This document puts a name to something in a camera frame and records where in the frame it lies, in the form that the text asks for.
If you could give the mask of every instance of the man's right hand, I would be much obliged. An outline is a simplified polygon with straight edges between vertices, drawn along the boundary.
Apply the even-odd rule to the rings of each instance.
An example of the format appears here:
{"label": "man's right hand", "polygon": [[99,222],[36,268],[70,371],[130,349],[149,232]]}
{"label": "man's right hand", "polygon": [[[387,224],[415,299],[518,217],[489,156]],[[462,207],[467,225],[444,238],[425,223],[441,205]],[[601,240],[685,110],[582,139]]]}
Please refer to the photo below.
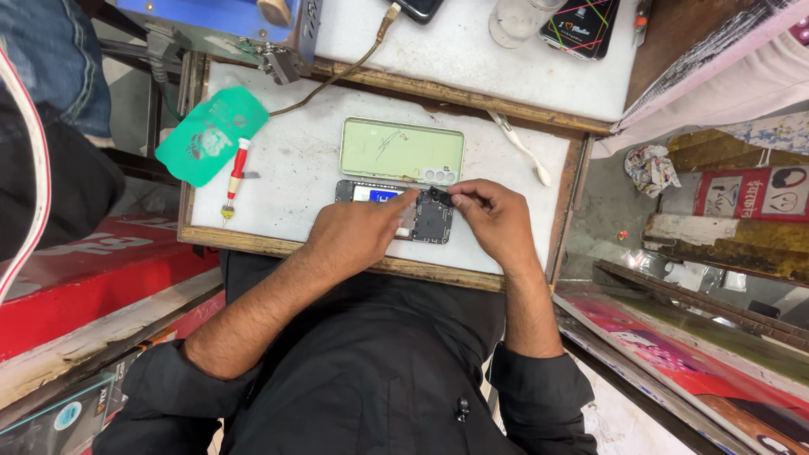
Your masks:
{"label": "man's right hand", "polygon": [[484,179],[461,181],[447,189],[452,203],[469,222],[477,242],[503,273],[541,270],[536,256],[525,197]]}

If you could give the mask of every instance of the poster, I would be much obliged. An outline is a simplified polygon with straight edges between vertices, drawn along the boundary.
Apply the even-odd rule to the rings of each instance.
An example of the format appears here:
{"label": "poster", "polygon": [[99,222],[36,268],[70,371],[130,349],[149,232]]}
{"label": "poster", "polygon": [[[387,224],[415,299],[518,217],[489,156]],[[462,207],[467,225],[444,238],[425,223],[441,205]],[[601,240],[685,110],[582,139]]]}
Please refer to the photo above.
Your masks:
{"label": "poster", "polygon": [[566,310],[586,318],[582,322],[599,336],[609,337],[637,364],[674,385],[683,398],[757,452],[809,455],[809,402],[658,334],[598,289],[560,283],[557,295],[569,307]]}
{"label": "poster", "polygon": [[696,216],[809,223],[809,166],[703,172]]}

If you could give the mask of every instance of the man's left hand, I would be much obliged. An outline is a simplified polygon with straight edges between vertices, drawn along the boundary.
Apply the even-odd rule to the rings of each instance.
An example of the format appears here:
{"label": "man's left hand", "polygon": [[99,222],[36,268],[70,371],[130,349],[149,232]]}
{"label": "man's left hand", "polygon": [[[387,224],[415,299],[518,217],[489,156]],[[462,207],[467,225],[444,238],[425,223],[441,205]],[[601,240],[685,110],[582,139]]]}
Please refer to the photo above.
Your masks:
{"label": "man's left hand", "polygon": [[306,244],[295,252],[307,266],[333,284],[382,260],[396,229],[399,213],[418,197],[409,189],[387,202],[335,202],[320,210]]}

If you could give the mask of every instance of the red screwdriver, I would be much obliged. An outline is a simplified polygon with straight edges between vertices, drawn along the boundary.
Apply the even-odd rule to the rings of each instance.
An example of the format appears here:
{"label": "red screwdriver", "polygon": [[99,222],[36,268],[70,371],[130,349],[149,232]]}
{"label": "red screwdriver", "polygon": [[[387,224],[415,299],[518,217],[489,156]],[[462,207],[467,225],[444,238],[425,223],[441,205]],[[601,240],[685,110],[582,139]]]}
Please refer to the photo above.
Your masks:
{"label": "red screwdriver", "polygon": [[222,206],[220,213],[222,213],[222,227],[225,227],[225,222],[233,217],[234,208],[231,205],[233,198],[236,197],[236,191],[244,178],[255,178],[258,174],[255,172],[242,172],[244,162],[248,159],[248,149],[250,148],[250,139],[239,138],[239,150],[236,152],[236,160],[233,163],[233,172],[231,172],[231,180],[227,184],[227,204]]}

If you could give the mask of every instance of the crumpled paper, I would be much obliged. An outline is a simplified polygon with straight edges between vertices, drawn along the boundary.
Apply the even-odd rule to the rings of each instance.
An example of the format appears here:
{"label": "crumpled paper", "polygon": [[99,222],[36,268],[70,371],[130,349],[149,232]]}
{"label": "crumpled paper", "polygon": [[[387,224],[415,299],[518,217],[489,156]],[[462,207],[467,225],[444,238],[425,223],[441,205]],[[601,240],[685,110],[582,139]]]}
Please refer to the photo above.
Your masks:
{"label": "crumpled paper", "polygon": [[669,185],[680,187],[674,164],[666,155],[666,147],[643,146],[630,151],[624,158],[624,170],[635,181],[638,191],[650,198],[656,198]]}

